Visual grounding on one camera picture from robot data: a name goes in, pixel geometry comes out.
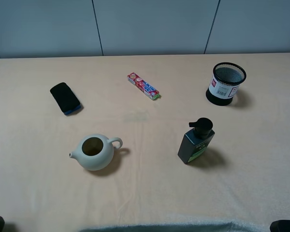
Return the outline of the black pump dispenser bottle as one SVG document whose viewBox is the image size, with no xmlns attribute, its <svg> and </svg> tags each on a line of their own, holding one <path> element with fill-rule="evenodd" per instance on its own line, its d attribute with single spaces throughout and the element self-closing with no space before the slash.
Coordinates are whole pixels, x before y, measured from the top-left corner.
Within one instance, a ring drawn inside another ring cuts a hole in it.
<svg viewBox="0 0 290 232">
<path fill-rule="evenodd" d="M 178 151 L 178 156 L 184 164 L 198 158 L 207 149 L 215 135 L 213 123 L 208 118 L 201 117 L 188 125 L 191 129 L 184 134 Z"/>
</svg>

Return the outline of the black object bottom right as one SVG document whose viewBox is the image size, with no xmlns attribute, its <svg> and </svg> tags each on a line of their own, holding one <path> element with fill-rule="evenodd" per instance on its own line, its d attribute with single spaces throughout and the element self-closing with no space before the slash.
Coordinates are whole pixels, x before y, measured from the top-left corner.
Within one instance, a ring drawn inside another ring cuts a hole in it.
<svg viewBox="0 0 290 232">
<path fill-rule="evenodd" d="M 290 232 L 290 220 L 272 222 L 270 225 L 270 232 Z"/>
</svg>

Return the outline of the red candy pack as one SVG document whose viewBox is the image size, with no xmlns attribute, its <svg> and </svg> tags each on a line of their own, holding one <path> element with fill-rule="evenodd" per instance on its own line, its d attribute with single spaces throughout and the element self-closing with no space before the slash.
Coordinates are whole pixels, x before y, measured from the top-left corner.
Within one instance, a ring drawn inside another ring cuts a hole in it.
<svg viewBox="0 0 290 232">
<path fill-rule="evenodd" d="M 160 93 L 154 87 L 152 87 L 148 82 L 142 79 L 136 73 L 130 73 L 127 75 L 127 79 L 133 85 L 135 85 L 138 89 L 140 89 L 146 96 L 148 96 L 151 100 L 156 100 L 160 97 Z"/>
</svg>

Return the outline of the white ceramic teapot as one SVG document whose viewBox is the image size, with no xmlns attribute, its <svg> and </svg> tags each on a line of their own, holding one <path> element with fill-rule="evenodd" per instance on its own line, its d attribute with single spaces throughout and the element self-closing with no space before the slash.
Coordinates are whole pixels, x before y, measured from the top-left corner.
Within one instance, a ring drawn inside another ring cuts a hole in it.
<svg viewBox="0 0 290 232">
<path fill-rule="evenodd" d="M 102 134 L 91 134 L 84 137 L 76 149 L 69 154 L 84 169 L 98 171 L 110 164 L 114 152 L 123 146 L 119 137 L 109 139 Z"/>
</svg>

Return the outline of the cream tablecloth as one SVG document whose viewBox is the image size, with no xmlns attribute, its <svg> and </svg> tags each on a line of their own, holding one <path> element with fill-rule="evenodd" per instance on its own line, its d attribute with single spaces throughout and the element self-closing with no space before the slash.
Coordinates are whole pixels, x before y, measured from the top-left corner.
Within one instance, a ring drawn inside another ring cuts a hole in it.
<svg viewBox="0 0 290 232">
<path fill-rule="evenodd" d="M 226 106 L 205 95 L 221 62 L 247 74 Z M 82 106 L 67 116 L 50 93 L 61 82 Z M 184 164 L 201 117 L 215 135 Z M 69 158 L 91 134 L 123 141 L 98 171 Z M 0 59 L 0 216 L 17 232 L 290 219 L 290 53 Z"/>
</svg>

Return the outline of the black and blue eraser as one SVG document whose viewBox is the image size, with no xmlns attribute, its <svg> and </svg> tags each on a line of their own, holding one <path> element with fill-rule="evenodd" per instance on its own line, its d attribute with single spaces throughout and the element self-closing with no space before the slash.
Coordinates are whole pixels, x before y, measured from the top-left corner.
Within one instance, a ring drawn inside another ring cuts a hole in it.
<svg viewBox="0 0 290 232">
<path fill-rule="evenodd" d="M 50 93 L 54 97 L 62 113 L 66 116 L 82 107 L 74 92 L 65 82 L 61 82 L 52 87 Z"/>
</svg>

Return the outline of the black mesh pen holder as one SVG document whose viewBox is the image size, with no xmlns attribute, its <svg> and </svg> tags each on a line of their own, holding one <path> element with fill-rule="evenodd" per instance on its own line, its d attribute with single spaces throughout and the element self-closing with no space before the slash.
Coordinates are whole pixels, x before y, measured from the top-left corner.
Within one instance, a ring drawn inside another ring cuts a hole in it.
<svg viewBox="0 0 290 232">
<path fill-rule="evenodd" d="M 218 63 L 213 68 L 206 98 L 214 105 L 229 105 L 246 77 L 245 70 L 239 65 L 230 62 Z"/>
</svg>

